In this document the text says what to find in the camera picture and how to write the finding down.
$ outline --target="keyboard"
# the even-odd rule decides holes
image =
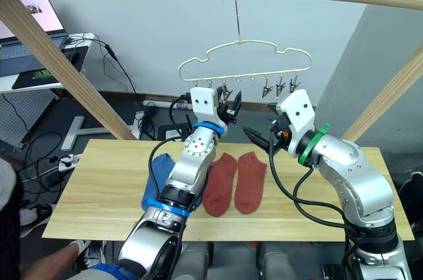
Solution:
[[[63,46],[63,43],[67,37],[60,37],[54,38],[53,42],[56,47],[60,48]],[[0,59],[13,59],[14,57],[25,57],[27,55],[32,55],[31,51],[29,51],[23,44],[16,44],[13,46],[3,46],[0,48]]]

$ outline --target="white desk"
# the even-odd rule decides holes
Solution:
[[[82,37],[82,35],[84,35],[84,38],[89,38],[89,39],[94,39],[95,36],[94,34],[90,33],[90,32],[86,32],[84,34],[70,34],[69,37],[72,38],[76,38],[76,37]],[[85,57],[87,57],[89,51],[90,51],[90,47],[92,46],[93,41],[91,40],[85,40],[83,42],[77,42],[77,46],[78,47],[84,47],[87,46],[88,47],[88,51]],[[71,49],[74,48],[76,44],[67,44],[64,49]],[[12,89],[12,86],[14,85],[14,83],[16,82],[16,80],[18,79],[19,74],[15,74],[15,75],[9,75],[7,77],[0,77],[0,93],[10,93],[10,92],[21,92],[23,90],[43,90],[46,88],[63,88],[63,85],[59,82],[57,83],[50,83],[50,84],[44,84],[44,85],[36,85],[33,87],[24,87],[24,88],[17,88],[17,89]]]

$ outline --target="laptop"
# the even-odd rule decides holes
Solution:
[[[49,0],[20,0],[46,31],[54,44],[62,49],[67,34]],[[43,69],[44,66],[19,42],[15,35],[0,21],[0,77]]]

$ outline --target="wooden tabletop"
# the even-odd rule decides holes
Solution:
[[[147,182],[147,160],[154,141],[124,141],[91,139],[78,166],[48,223],[43,237],[125,240],[134,224],[143,214],[141,198]],[[223,152],[238,159],[254,151],[268,163],[267,154],[253,144],[220,143],[216,160]],[[383,173],[391,187],[393,183],[378,148],[363,148],[367,161]],[[157,152],[168,153],[176,162],[182,153],[182,143],[167,143]],[[285,151],[275,157],[278,174],[285,187],[292,191],[306,168]],[[326,227],[302,216],[278,189],[266,169],[263,200],[259,209],[249,215],[236,210],[233,198],[237,174],[233,180],[233,196],[227,212],[218,217],[209,216],[200,206],[188,219],[184,240],[277,240],[277,241],[343,241],[344,232]],[[403,240],[414,240],[404,209],[394,190],[395,222]],[[299,196],[338,205],[333,187],[318,171],[302,185]],[[321,219],[341,223],[339,214],[324,207],[304,208]]]

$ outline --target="pegboard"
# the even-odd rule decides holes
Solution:
[[[13,103],[29,129],[35,124],[48,104],[53,99],[58,99],[51,90],[26,90],[3,93],[3,95],[9,102]],[[0,96],[0,140],[16,148],[22,148],[22,140],[27,133],[25,125],[16,115],[13,107]]]

